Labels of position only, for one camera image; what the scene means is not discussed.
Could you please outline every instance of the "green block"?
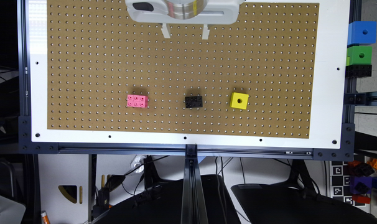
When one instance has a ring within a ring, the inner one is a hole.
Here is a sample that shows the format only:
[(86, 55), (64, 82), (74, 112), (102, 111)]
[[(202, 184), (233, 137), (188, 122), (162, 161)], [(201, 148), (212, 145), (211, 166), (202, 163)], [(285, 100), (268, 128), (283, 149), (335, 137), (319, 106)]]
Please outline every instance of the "green block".
[(348, 48), (347, 65), (371, 65), (373, 48), (371, 46), (353, 46)]

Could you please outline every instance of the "wire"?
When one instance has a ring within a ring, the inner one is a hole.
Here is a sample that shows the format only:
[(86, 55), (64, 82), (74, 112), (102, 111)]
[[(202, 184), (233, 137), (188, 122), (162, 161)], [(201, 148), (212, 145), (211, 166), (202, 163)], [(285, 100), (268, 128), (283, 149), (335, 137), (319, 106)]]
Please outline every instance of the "wire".
[(325, 173), (325, 196), (328, 197), (327, 163), (325, 161), (324, 161), (324, 173)]
[(298, 178), (298, 180), (303, 184), (303, 186), (305, 185), (305, 184), (303, 183), (303, 181), (302, 181), (300, 178)]
[(139, 183), (137, 183), (137, 186), (134, 188), (134, 192), (133, 192), (133, 197), (134, 197), (134, 199), (136, 200), (136, 190), (137, 190), (137, 187), (139, 186), (139, 184), (141, 183), (141, 179), (139, 180)]
[(355, 114), (377, 115), (377, 113), (363, 113), (363, 112), (355, 112)]
[[(221, 162), (221, 179), (223, 181), (223, 185), (225, 184), (225, 174), (223, 173), (223, 157), (220, 157), (220, 162)], [(222, 187), (223, 191), (223, 201), (225, 202), (225, 217), (227, 217), (227, 203), (226, 203), (226, 195), (225, 195), (225, 188)]]
[(222, 168), (225, 168), (227, 166), (227, 164), (232, 160), (233, 158), (231, 157), (229, 161), (227, 161), (227, 163), (222, 167)]
[[(145, 163), (139, 165), (138, 167), (134, 168), (133, 170), (127, 172), (126, 174), (124, 174), (124, 176), (127, 176), (127, 175), (133, 173), (135, 170), (137, 170), (138, 168), (140, 168), (141, 166), (143, 166), (143, 165), (145, 165), (145, 164), (149, 164), (149, 163), (152, 163), (152, 162), (155, 162), (155, 161), (161, 160), (161, 159), (166, 158), (166, 157), (169, 157), (169, 156), (162, 156), (162, 157), (160, 157), (160, 158), (158, 158), (158, 159), (154, 159), (153, 161), (145, 162)], [(136, 206), (137, 206), (136, 190), (137, 190), (137, 187), (139, 186), (139, 184), (143, 181), (142, 177), (140, 177), (139, 183), (137, 183), (137, 186), (134, 188), (134, 192), (133, 192), (133, 198), (134, 198), (134, 201), (135, 201), (135, 203), (136, 203)]]
[(240, 158), (240, 163), (241, 163), (241, 171), (243, 171), (244, 184), (246, 184), (246, 182), (245, 182), (245, 175), (244, 175), (243, 161), (241, 160), (241, 158)]
[(152, 162), (155, 162), (155, 161), (161, 160), (161, 159), (166, 158), (166, 157), (169, 157), (169, 156), (162, 156), (161, 158), (154, 159), (153, 161), (145, 162), (145, 163), (139, 165), (138, 167), (134, 168), (133, 170), (130, 170), (130, 171), (128, 171), (127, 173), (125, 173), (124, 176), (133, 173), (135, 170), (137, 170), (138, 168), (140, 168), (140, 167), (143, 166), (143, 165), (146, 165), (146, 164), (149, 164), (149, 163), (152, 163)]
[(125, 186), (124, 186), (124, 183), (122, 182), (121, 183), (121, 185), (122, 185), (122, 187), (123, 187), (123, 189), (126, 191), (126, 193), (128, 193), (128, 194), (130, 194), (130, 195), (132, 195), (133, 196), (133, 194), (132, 193), (130, 193), (130, 192), (128, 192), (126, 189), (125, 189)]
[[(286, 162), (282, 162), (282, 161), (280, 161), (280, 160), (278, 160), (278, 159), (274, 159), (274, 160), (277, 161), (277, 162), (280, 162), (280, 163), (282, 163), (282, 164), (285, 164), (285, 165), (291, 167), (291, 169), (294, 169), (294, 170), (296, 170), (296, 172), (300, 173), (299, 170), (297, 170), (296, 168), (292, 167), (292, 166), (289, 165), (288, 163), (286, 163)], [(309, 175), (305, 175), (305, 176), (307, 176), (307, 177), (313, 182), (313, 184), (314, 184), (315, 187), (317, 188), (317, 192), (318, 192), (318, 194), (320, 194), (320, 188), (319, 188), (319, 186), (317, 185), (317, 183), (313, 180), (313, 178), (311, 178)]]
[[(215, 165), (216, 165), (216, 172), (215, 173), (218, 175), (218, 157), (215, 158)], [(216, 176), (216, 179), (218, 181), (219, 202), (220, 202), (221, 210), (223, 212), (223, 218), (225, 219), (225, 224), (227, 224), (225, 209), (223, 208), (223, 203), (221, 202), (219, 176)]]
[(245, 221), (251, 223), (248, 219), (245, 218), (245, 216), (243, 214), (241, 214), (241, 212), (239, 212), (237, 209), (236, 209), (236, 212), (241, 215), (241, 217), (243, 217), (245, 219)]

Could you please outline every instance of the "yellow block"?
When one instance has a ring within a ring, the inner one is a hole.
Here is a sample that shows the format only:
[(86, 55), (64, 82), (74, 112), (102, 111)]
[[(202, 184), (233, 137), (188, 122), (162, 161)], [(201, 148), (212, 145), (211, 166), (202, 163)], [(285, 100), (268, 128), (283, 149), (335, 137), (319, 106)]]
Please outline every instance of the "yellow block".
[(230, 107), (246, 110), (246, 106), (248, 105), (248, 98), (248, 94), (233, 93), (231, 94)]

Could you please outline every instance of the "pegboard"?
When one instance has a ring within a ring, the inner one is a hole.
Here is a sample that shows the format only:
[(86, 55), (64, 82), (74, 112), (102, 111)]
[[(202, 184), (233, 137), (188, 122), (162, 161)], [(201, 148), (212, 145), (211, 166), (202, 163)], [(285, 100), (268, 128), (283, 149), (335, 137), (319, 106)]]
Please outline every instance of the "pegboard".
[[(309, 138), (319, 4), (243, 3), (232, 25), (134, 22), (124, 1), (47, 1), (48, 129)], [(247, 110), (230, 108), (233, 92)], [(128, 94), (147, 108), (126, 107)], [(185, 96), (203, 108), (185, 108)]]

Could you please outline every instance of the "pink block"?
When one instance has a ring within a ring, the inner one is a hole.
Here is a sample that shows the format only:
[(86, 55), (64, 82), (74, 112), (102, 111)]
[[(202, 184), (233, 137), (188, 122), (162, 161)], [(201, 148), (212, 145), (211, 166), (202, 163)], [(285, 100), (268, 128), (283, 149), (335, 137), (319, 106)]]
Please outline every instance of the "pink block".
[(126, 106), (147, 108), (147, 101), (149, 98), (148, 96), (128, 95), (126, 99), (128, 101)]

